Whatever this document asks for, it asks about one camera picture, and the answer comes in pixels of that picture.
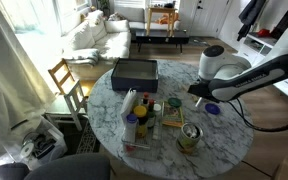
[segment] black cable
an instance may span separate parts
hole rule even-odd
[[[227,103],[229,103],[229,104],[233,107],[233,109],[234,109],[234,110],[237,112],[237,114],[243,119],[244,123],[245,123],[248,127],[252,128],[252,129],[254,129],[254,130],[257,130],[257,131],[262,131],[262,132],[281,132],[281,131],[286,131],[286,130],[288,130],[288,124],[285,125],[285,126],[281,126],[281,127],[277,127],[277,128],[271,128],[271,129],[261,128],[261,127],[257,127],[257,126],[255,126],[255,125],[251,124],[251,123],[250,123],[248,120],[246,120],[245,117],[244,117],[243,107],[242,107],[241,102],[239,101],[239,99],[237,99],[237,102],[238,102],[239,105],[240,105],[241,113],[238,112],[238,110],[235,108],[235,106],[234,106],[231,102],[227,102]]]
[[[269,174],[267,174],[266,172],[264,172],[264,171],[258,169],[257,167],[253,166],[252,164],[250,164],[250,163],[248,163],[248,162],[246,162],[246,161],[242,161],[242,162],[245,163],[245,164],[247,164],[247,165],[249,165],[249,166],[252,167],[253,169],[255,169],[255,170],[257,170],[257,171],[259,171],[259,172],[265,174],[266,176],[268,176],[268,177],[270,177],[270,178],[272,177],[271,175],[269,175]]]

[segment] coffee table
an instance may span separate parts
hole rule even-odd
[[[185,155],[176,148],[180,128],[163,126],[161,148],[156,159],[146,160],[127,155],[121,140],[124,127],[120,119],[126,92],[112,90],[112,70],[95,83],[89,96],[89,122],[97,139],[113,156],[129,167],[154,177],[201,179],[217,176],[233,168],[251,147],[253,130],[244,124],[227,103],[218,104],[221,113],[217,116],[208,114],[204,109],[196,109],[192,96],[183,89],[183,86],[189,86],[197,79],[196,67],[170,60],[157,62],[158,90],[151,96],[155,99],[181,99],[185,121],[195,123],[204,131],[194,153]],[[232,103],[238,107],[236,100]],[[242,105],[245,118],[252,122],[243,101]]]
[[[187,44],[189,36],[184,31],[174,31],[173,36],[170,36],[171,31],[150,30],[150,34],[146,35],[146,30],[136,31],[136,42],[138,44],[138,52],[141,51],[143,43],[150,44],[175,44],[180,45],[182,53],[182,44]]]

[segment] rug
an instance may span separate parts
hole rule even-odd
[[[99,151],[100,142],[96,139],[88,119],[84,116],[80,116],[79,119],[82,125],[82,131],[78,131],[75,124],[59,124],[59,130],[64,134],[64,140],[67,146],[65,155]]]
[[[201,46],[201,47],[211,46],[205,40],[203,40],[202,37],[197,37],[197,36],[190,36],[188,44],[193,45],[193,46]]]

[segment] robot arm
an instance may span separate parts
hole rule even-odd
[[[215,102],[240,95],[288,78],[288,29],[274,48],[256,66],[233,56],[221,46],[211,46],[201,55],[199,79],[189,93]]]

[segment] can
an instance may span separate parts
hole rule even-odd
[[[185,123],[181,127],[181,132],[176,140],[176,147],[182,153],[191,154],[202,137],[203,131],[201,128],[193,123]]]

